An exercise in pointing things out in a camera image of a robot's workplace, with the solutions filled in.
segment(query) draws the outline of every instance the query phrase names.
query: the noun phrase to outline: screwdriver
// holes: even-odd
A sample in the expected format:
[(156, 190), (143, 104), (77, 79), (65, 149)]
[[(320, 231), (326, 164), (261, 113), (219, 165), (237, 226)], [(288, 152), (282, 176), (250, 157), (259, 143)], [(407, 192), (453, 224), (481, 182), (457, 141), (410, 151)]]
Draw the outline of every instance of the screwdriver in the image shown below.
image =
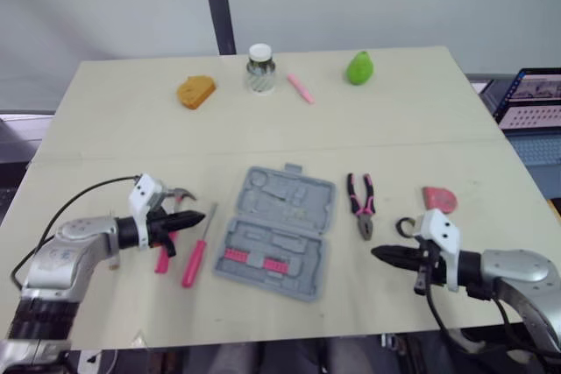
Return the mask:
[(184, 288), (190, 288), (195, 283), (196, 274), (199, 272), (199, 266), (202, 262), (202, 255), (204, 254), (204, 249), (207, 246), (207, 242), (204, 241), (204, 238), (206, 237), (207, 231), (209, 230), (210, 223), (212, 222), (212, 217), (217, 211), (217, 206), (218, 205), (216, 203), (212, 204), (212, 208), (209, 212), (209, 221), (207, 222), (207, 226), (204, 227), (202, 238), (196, 241), (195, 248), (193, 249), (193, 252), (189, 257), (187, 267), (185, 268), (185, 272), (183, 273), (183, 280), (181, 281), (181, 286), (183, 286)]

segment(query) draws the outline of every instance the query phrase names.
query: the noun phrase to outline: wooden table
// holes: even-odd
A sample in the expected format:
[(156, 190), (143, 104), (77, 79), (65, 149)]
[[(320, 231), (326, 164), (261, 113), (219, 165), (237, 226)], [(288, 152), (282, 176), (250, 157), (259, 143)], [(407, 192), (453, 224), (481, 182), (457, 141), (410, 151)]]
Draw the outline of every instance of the wooden table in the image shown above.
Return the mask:
[[(181, 288), (204, 224), (180, 235), (165, 276), (153, 273), (157, 250), (124, 251), (116, 272), (99, 265), (75, 321), (76, 348), (131, 347), (138, 334), (148, 346), (176, 346), (436, 328), (424, 299), (413, 293), (415, 274), (370, 254), (376, 245), (407, 243), (394, 223), (424, 211), (423, 186), (457, 195), (451, 219), (462, 229), (465, 250), (527, 248), (561, 262), (554, 215), (448, 51), (372, 50), (376, 75), (361, 87), (343, 79), (354, 53), (275, 55), (279, 80), (267, 97), (244, 87), (245, 56), (82, 63), (0, 229), (4, 329), (18, 302), (7, 274), (58, 207), (90, 184), (142, 172), (193, 191), (201, 197), (194, 208), (219, 203), (202, 271), (195, 288)], [(296, 94), (286, 73), (298, 75), (316, 105)], [(192, 74), (217, 82), (195, 111), (174, 94)], [(281, 169), (287, 162), (338, 187), (325, 234), (323, 296), (313, 303), (212, 272), (248, 167)], [(369, 243), (349, 211), (348, 172), (373, 176), (378, 214)], [(128, 215), (130, 188), (86, 195), (60, 221)], [(494, 306), (464, 292), (436, 288), (435, 300), (450, 327), (500, 322)]]

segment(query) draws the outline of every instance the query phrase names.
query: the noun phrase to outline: laptop screen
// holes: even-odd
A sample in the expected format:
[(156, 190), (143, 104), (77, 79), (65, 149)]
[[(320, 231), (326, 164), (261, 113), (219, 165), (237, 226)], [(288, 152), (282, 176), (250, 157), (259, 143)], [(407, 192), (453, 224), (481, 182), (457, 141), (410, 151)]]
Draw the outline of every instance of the laptop screen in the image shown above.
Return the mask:
[(561, 131), (561, 68), (523, 69), (494, 117), (505, 133)]

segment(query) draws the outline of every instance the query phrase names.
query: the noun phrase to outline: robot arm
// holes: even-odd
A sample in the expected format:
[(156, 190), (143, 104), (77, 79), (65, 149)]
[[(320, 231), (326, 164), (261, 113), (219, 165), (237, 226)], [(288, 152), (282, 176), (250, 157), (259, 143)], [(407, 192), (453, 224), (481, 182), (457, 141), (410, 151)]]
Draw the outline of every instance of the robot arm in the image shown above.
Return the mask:
[[(423, 274), (430, 265), (431, 283), (456, 292), (465, 286), (469, 296), (505, 301), (522, 321), (539, 349), (560, 352), (561, 278), (547, 258), (525, 250), (488, 250), (482, 254), (459, 249), (460, 234), (438, 209), (415, 222), (418, 249), (383, 245), (372, 254), (395, 267), (419, 273), (415, 292), (424, 294)], [(436, 258), (430, 261), (430, 255)]]
[(168, 195), (160, 182), (144, 174), (129, 197), (132, 216), (83, 218), (57, 229), (31, 262), (7, 339), (0, 342), (0, 373), (38, 366), (51, 372), (64, 362), (70, 329), (99, 262), (114, 260), (120, 250), (134, 246), (165, 245), (169, 255), (175, 254), (168, 233), (196, 225), (204, 214), (167, 215), (160, 205)]

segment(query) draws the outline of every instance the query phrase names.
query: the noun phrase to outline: white wall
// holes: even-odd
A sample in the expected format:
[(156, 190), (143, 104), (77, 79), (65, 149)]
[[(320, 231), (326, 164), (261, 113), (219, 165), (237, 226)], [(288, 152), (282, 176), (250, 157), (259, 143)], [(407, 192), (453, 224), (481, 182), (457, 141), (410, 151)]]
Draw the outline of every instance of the white wall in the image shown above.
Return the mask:
[(230, 0), (239, 53), (446, 45), (465, 72), (561, 66), (560, 0)]
[(0, 109), (55, 109), (81, 60), (216, 53), (208, 0), (0, 0)]

